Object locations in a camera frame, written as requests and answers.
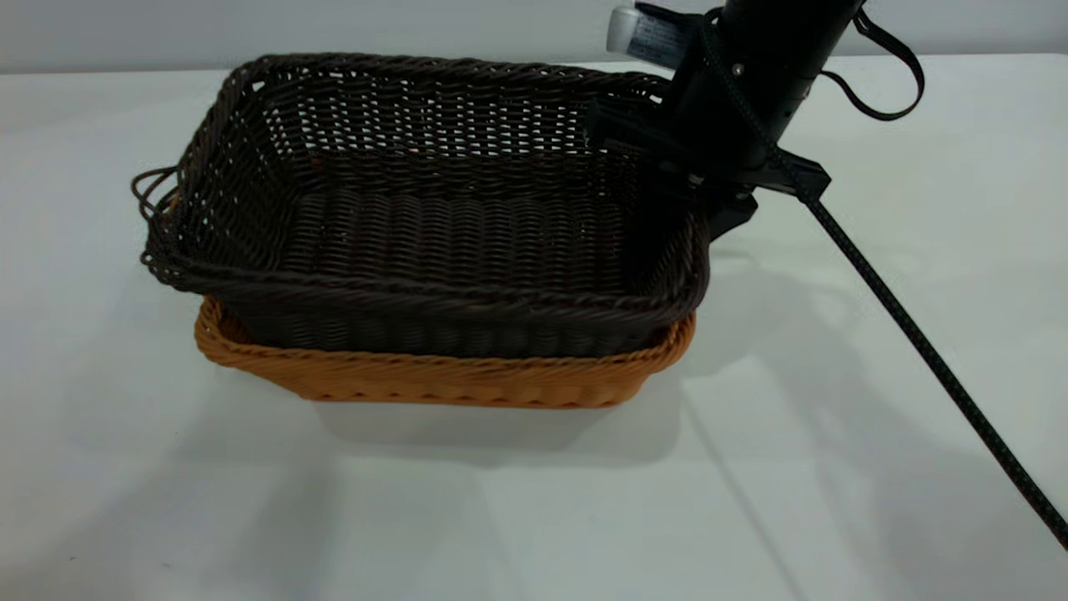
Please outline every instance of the woven texture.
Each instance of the woven texture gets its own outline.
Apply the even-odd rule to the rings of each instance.
[[[251,343],[222,303],[205,297],[197,346],[241,369],[317,401],[382,401],[517,408],[602,408],[633,397],[645,380],[682,357],[689,316],[656,347],[601,359],[455,359],[274,349]]]
[[[588,148],[588,100],[666,82],[363,54],[238,69],[176,168],[135,191],[163,283],[264,345],[458,358],[648,347],[708,284],[698,211],[642,200],[640,158]]]

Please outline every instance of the white table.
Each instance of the white table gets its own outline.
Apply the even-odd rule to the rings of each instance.
[[[907,120],[822,81],[783,144],[1068,510],[1068,58],[925,65]],[[786,196],[712,246],[693,347],[615,410],[321,406],[208,363],[127,185],[223,77],[0,77],[0,599],[1065,599],[1054,539]]]

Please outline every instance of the black cable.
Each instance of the black cable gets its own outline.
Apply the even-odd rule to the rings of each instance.
[[[1023,499],[1038,513],[1038,517],[1042,519],[1046,526],[1056,537],[1057,542],[1061,543],[1065,551],[1068,551],[1068,523],[1065,522],[1065,519],[1053,507],[1050,500],[1047,499],[1042,490],[1035,484],[1035,480],[1027,474],[1027,471],[1020,464],[1020,461],[1012,455],[1012,452],[1009,450],[1005,441],[998,434],[998,431],[994,430],[990,422],[983,415],[983,411],[979,410],[975,401],[972,400],[972,397],[964,391],[963,385],[957,380],[953,370],[949,369],[949,366],[942,360],[942,357],[934,350],[934,347],[931,346],[924,333],[921,332],[916,322],[912,320],[912,317],[901,306],[897,297],[886,286],[886,282],[879,276],[879,273],[876,272],[871,264],[864,257],[864,254],[857,248],[857,244],[853,243],[842,226],[838,225],[838,222],[834,220],[834,217],[827,210],[819,201],[819,197],[812,193],[807,186],[804,185],[804,180],[790,162],[786,160],[783,151],[779,147],[774,138],[765,129],[760,117],[749,104],[749,100],[735,82],[731,70],[723,64],[719,53],[714,50],[711,39],[711,36],[714,35],[712,21],[718,14],[719,11],[713,10],[702,19],[701,39],[705,47],[705,64],[708,70],[726,89],[735,109],[741,114],[749,128],[759,139],[765,148],[767,148],[771,160],[789,177],[790,183],[797,188],[798,199],[808,207],[813,216],[816,217],[816,220],[819,221],[819,224],[823,226],[823,230],[831,236],[834,243],[846,255],[846,258],[852,263],[857,272],[868,284],[868,287],[871,288],[871,291],[890,314],[890,317],[894,319],[898,328],[901,329],[901,332],[905,333],[905,336],[908,337],[909,343],[920,353],[924,363],[927,364],[927,367],[938,378],[942,388],[949,395],[949,398],[957,405],[957,408],[964,415],[964,418],[968,420],[968,423],[972,425],[972,428],[975,429],[979,439],[990,449],[990,454],[993,455],[994,459],[1002,466],[1002,470],[1005,471],[1005,474],[1016,485]]]

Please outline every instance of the wicker basket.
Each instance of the wicker basket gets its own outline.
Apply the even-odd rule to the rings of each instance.
[[[665,83],[476,60],[265,57],[226,79],[176,168],[135,180],[150,224],[142,259],[163,283],[224,300],[271,347],[647,348],[701,302],[707,225],[643,200],[640,157],[588,148],[582,129],[591,98],[647,105]]]
[[[197,346],[210,361],[316,401],[383,401],[517,408],[602,408],[633,397],[682,357],[689,316],[656,347],[601,359],[455,359],[274,349],[251,343],[223,304],[205,297]]]

